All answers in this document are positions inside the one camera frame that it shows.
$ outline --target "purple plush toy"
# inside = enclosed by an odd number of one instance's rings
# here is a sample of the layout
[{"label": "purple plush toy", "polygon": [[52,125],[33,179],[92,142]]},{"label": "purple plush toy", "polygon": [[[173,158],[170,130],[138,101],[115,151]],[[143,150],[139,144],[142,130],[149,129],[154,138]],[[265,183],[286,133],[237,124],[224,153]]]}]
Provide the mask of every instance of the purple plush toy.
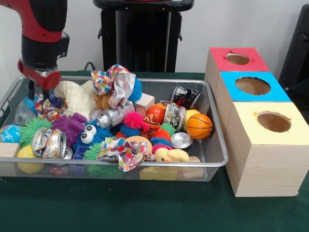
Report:
[{"label": "purple plush toy", "polygon": [[79,113],[73,114],[73,116],[67,117],[66,115],[56,119],[53,122],[51,129],[58,129],[64,132],[67,136],[67,146],[73,147],[73,144],[77,141],[78,137],[81,136],[87,119],[81,116]]}]

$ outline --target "red box top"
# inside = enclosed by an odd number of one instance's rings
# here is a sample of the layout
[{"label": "red box top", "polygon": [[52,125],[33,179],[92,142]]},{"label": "red box top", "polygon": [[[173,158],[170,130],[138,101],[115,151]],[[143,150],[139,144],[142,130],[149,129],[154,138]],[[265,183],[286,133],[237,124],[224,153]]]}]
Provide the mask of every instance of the red box top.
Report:
[{"label": "red box top", "polygon": [[211,47],[210,51],[220,72],[269,72],[269,68],[254,47]]}]

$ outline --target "mesh tray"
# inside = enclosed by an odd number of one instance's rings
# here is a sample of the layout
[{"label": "mesh tray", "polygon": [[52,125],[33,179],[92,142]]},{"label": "mesh tray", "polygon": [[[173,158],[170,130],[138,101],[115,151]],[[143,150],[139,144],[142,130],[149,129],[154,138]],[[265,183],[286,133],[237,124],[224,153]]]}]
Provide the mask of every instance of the mesh tray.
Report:
[{"label": "mesh tray", "polygon": [[[63,80],[82,84],[89,80],[86,77],[64,76]],[[45,177],[45,178],[98,178],[128,180],[183,180],[210,181],[219,167],[228,161],[227,150],[214,105],[211,89],[203,81],[140,79],[143,92],[158,100],[170,100],[176,86],[197,89],[201,92],[197,105],[199,111],[207,114],[213,122],[211,136],[203,140],[194,140],[189,156],[196,156],[201,163],[165,163],[141,162],[134,170],[124,173],[118,169],[116,162],[98,160],[61,160],[61,159],[22,159],[0,158],[0,176]],[[12,124],[18,104],[28,94],[29,80],[21,77],[9,88],[0,102],[0,126]],[[28,170],[41,169],[29,174],[19,167]]]}]

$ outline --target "green tablecloth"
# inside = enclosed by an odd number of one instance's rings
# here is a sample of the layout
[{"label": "green tablecloth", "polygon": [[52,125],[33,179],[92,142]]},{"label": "green tablecloth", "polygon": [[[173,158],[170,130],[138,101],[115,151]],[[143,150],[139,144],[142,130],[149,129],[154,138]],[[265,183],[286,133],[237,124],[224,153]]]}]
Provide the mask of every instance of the green tablecloth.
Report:
[{"label": "green tablecloth", "polygon": [[[137,76],[203,79],[201,73]],[[297,197],[235,198],[225,168],[207,183],[2,177],[0,230],[305,232],[308,197],[307,177]]]}]

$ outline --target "orange basketball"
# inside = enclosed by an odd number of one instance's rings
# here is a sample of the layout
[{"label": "orange basketball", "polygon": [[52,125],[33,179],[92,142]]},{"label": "orange basketball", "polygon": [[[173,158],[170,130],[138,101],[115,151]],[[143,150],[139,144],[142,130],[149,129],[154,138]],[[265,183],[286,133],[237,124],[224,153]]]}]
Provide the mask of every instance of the orange basketball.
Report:
[{"label": "orange basketball", "polygon": [[187,121],[186,129],[193,139],[205,139],[211,134],[212,122],[204,114],[192,115]]}]

